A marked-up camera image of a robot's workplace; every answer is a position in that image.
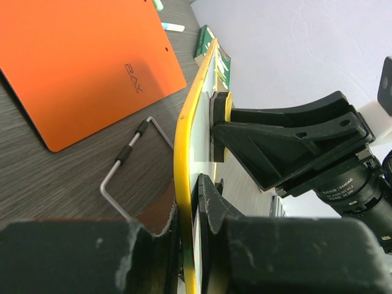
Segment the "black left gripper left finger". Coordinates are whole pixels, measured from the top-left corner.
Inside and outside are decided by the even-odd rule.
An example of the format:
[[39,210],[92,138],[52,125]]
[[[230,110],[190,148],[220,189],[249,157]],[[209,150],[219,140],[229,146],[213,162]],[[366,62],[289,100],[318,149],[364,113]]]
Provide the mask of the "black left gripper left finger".
[[178,210],[138,219],[28,219],[1,228],[2,293],[175,293]]

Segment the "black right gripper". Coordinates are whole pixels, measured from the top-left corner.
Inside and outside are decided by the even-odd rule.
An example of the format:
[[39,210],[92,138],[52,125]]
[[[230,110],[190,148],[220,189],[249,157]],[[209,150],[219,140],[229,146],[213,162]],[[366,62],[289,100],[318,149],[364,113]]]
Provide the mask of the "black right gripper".
[[364,222],[391,254],[391,153],[379,162],[353,112],[336,91],[297,107],[234,108],[231,121],[245,122],[215,125],[213,135],[260,188],[299,187],[293,197],[313,190],[340,216]]

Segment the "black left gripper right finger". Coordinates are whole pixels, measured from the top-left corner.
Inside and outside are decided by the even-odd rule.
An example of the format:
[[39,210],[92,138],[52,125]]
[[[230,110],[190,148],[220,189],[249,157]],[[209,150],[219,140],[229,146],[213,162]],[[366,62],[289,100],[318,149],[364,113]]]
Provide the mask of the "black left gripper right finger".
[[345,219],[247,217],[198,177],[202,293],[390,293],[371,230]]

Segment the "yellow bone-shaped eraser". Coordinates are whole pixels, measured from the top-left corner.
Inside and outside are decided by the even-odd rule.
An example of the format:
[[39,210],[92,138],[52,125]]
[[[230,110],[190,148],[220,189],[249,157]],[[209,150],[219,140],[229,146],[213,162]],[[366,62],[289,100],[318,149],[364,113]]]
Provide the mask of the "yellow bone-shaped eraser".
[[233,97],[231,92],[215,92],[209,105],[209,132],[210,132],[210,160],[223,163],[225,160],[225,146],[213,135],[213,127],[227,123],[231,120]]

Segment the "yellow-framed whiteboard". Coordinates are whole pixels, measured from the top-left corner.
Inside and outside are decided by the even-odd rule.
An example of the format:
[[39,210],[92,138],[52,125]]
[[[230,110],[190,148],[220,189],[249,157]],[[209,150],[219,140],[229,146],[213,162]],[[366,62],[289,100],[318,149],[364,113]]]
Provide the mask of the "yellow-framed whiteboard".
[[214,39],[198,68],[175,131],[173,171],[186,293],[202,291],[197,182],[201,173],[211,178],[216,175],[216,164],[210,161],[209,105],[217,91],[216,72],[213,69],[213,53],[217,43],[217,39]]

